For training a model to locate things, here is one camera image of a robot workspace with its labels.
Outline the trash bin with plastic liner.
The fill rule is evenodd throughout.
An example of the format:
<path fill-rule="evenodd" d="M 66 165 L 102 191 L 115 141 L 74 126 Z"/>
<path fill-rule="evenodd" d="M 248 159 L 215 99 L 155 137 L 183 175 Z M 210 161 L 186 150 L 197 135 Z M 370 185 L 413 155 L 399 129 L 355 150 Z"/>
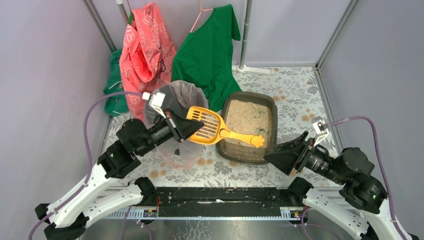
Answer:
<path fill-rule="evenodd" d="M 163 85 L 154 90 L 151 94 L 161 92 L 165 94 L 162 104 L 163 112 L 173 112 L 180 118 L 187 118 L 189 108 L 192 106 L 208 108 L 208 100 L 202 89 L 196 87 L 193 83 L 183 80 L 176 80 Z M 157 123 L 159 116 L 150 106 L 150 97 L 147 100 L 143 113 L 144 124 L 151 128 Z M 167 140 L 157 147 L 157 152 L 163 158 L 165 163 L 176 169 L 189 169 L 201 157 L 203 145 L 194 143 L 189 139 L 177 142 L 174 139 Z"/>

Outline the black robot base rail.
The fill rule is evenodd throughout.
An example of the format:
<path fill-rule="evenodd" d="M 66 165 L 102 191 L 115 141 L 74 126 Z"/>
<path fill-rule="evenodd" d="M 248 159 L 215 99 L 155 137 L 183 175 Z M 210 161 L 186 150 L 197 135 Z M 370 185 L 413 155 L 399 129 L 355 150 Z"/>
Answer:
<path fill-rule="evenodd" d="M 157 187 L 138 206 L 157 210 L 160 218 L 272 218 L 305 208 L 299 196 L 276 187 Z"/>

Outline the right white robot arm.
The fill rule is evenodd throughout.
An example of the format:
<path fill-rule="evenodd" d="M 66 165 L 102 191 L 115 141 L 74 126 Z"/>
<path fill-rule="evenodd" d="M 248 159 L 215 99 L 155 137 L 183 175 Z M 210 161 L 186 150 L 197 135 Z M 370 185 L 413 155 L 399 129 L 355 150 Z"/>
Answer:
<path fill-rule="evenodd" d="M 389 190 L 371 175 L 374 164 L 358 148 L 345 148 L 333 158 L 320 145 L 328 134 L 308 138 L 305 131 L 292 141 L 269 148 L 264 159 L 286 175 L 304 168 L 342 186 L 338 192 L 357 213 L 324 196 L 306 179 L 296 177 L 288 191 L 343 228 L 355 240 L 417 240 L 391 215 Z"/>

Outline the yellow litter scoop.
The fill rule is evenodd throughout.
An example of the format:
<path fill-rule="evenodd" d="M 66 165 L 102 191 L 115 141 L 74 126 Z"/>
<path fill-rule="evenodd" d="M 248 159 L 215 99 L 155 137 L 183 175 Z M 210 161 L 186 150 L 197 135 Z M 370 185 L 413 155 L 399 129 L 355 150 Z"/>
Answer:
<path fill-rule="evenodd" d="M 223 139 L 235 139 L 259 148 L 265 143 L 261 135 L 243 134 L 230 130 L 218 113 L 204 107 L 190 107 L 186 118 L 203 123 L 203 127 L 188 138 L 197 144 L 214 145 Z"/>

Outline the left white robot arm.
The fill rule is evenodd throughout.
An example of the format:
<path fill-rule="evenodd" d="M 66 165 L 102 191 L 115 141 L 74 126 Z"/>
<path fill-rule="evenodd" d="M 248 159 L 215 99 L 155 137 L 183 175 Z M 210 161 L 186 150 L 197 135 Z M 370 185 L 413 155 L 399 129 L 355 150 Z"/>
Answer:
<path fill-rule="evenodd" d="M 154 206 L 158 192 L 148 177 L 139 177 L 123 190 L 97 198 L 140 166 L 139 157 L 171 139 L 182 142 L 203 126 L 201 121 L 172 112 L 160 116 L 151 128 L 136 118 L 126 121 L 116 132 L 118 140 L 90 165 L 86 177 L 57 201 L 35 208 L 38 219 L 48 224 L 43 231 L 46 239 L 76 240 L 96 221 L 117 210 L 138 204 Z"/>

